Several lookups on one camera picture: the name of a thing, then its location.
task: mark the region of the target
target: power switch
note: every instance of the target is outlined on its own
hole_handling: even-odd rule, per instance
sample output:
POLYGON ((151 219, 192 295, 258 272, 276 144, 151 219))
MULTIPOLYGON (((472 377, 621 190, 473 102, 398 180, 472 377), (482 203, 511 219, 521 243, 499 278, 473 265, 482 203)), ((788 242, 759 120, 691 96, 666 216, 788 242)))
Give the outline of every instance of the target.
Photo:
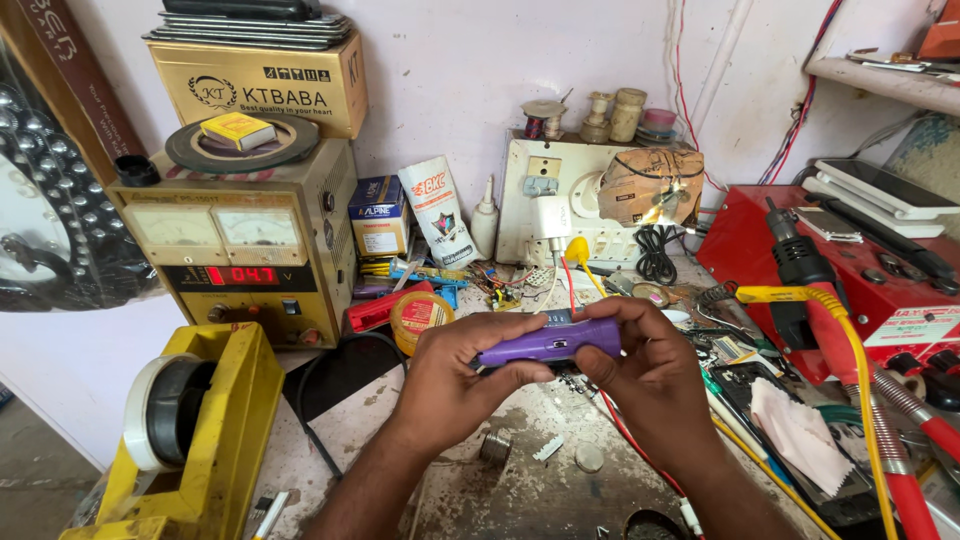
POLYGON ((283 312, 287 315, 300 315, 300 302, 296 300, 281 300, 283 312))

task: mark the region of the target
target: floor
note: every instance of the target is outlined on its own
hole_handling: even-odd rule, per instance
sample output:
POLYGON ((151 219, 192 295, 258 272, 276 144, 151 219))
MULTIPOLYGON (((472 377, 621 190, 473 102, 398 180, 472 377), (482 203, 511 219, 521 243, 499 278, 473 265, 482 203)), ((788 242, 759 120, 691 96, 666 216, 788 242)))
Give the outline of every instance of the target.
POLYGON ((0 408, 0 537, 52 540, 100 473, 20 400, 0 408))

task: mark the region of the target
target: shelf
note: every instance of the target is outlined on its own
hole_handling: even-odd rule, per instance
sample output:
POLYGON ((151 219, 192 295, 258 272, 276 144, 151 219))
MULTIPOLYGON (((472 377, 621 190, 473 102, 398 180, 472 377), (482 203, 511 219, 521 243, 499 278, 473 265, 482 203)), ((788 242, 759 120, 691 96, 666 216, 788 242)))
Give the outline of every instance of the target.
POLYGON ((862 88, 922 109, 960 116, 960 87, 925 73, 868 67, 857 61, 825 58, 806 65, 811 75, 862 88))

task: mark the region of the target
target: white glue bottle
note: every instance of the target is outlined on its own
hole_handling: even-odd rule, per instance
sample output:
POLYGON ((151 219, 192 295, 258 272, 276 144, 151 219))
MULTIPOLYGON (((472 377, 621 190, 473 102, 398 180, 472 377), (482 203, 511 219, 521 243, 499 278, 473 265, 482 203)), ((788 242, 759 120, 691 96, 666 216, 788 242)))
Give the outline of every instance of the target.
POLYGON ((470 218, 470 236, 483 259, 493 258, 493 243, 496 241, 496 222, 500 212, 493 205, 493 175, 487 180, 487 191, 483 199, 473 207, 470 218))

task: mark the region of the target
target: purple device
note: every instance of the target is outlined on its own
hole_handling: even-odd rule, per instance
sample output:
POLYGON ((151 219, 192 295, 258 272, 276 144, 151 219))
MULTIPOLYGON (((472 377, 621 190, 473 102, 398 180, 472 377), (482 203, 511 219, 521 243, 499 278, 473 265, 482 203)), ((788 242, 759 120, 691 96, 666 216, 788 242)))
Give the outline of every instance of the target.
POLYGON ((516 339, 501 341, 477 353, 470 365, 500 367, 511 360, 535 360, 554 363, 572 359, 584 345, 598 347, 616 358, 620 356, 620 327, 616 319, 589 319, 573 325, 544 327, 516 339))

